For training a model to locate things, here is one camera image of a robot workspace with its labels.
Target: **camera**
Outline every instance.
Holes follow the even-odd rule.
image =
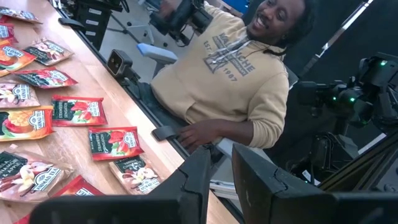
[[[106,66],[117,80],[128,78],[132,82],[137,82],[140,79],[140,76],[131,68],[131,58],[122,50],[112,50]]]

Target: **black cable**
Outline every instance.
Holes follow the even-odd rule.
[[[122,4],[124,10],[126,10],[126,12],[129,13],[130,12],[130,8],[129,8],[129,4],[127,3],[127,1],[126,0],[121,0],[121,4]]]

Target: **orange tea packet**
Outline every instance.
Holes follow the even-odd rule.
[[[0,7],[0,14],[31,23],[38,23],[38,24],[42,23],[39,21],[37,17],[35,17],[33,13],[28,11],[13,10],[7,7]]]
[[[14,37],[14,25],[0,22],[0,41],[9,40],[10,43],[18,43]]]
[[[25,67],[35,58],[23,50],[14,48],[9,40],[0,42],[0,77]]]
[[[40,139],[53,133],[52,106],[0,110],[0,142]]]

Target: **black camera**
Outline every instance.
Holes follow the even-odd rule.
[[[128,78],[132,82],[140,79],[140,76],[131,68],[131,58],[122,50],[112,50],[106,66],[115,79]]]
[[[212,20],[213,17],[203,7],[203,0],[182,0],[169,17],[164,18],[160,12],[154,12],[150,15],[149,23],[161,34],[169,34],[176,41],[181,40],[188,45],[191,40],[182,34],[183,26],[191,22],[195,32],[201,34]]]

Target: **red tea packet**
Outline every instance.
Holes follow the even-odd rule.
[[[53,197],[62,195],[92,196],[104,194],[79,175],[63,189],[58,191]],[[19,221],[14,222],[14,224],[29,224],[29,218],[30,214],[21,218]]]
[[[9,40],[10,43],[18,43],[14,37],[14,25],[0,22],[0,41]]]
[[[137,127],[89,128],[88,131],[95,161],[123,159],[144,152],[139,145]]]
[[[19,10],[9,9],[7,7],[0,7],[0,14],[31,23],[41,24],[39,19],[35,17],[33,13],[28,11],[22,11],[22,10],[19,11]]]
[[[107,124],[102,101],[104,98],[74,96],[52,97],[52,120],[55,126],[93,126]]]
[[[55,67],[41,70],[13,72],[12,74],[16,75],[21,80],[40,88],[58,88],[78,83],[74,79],[70,78],[68,74],[57,70]]]

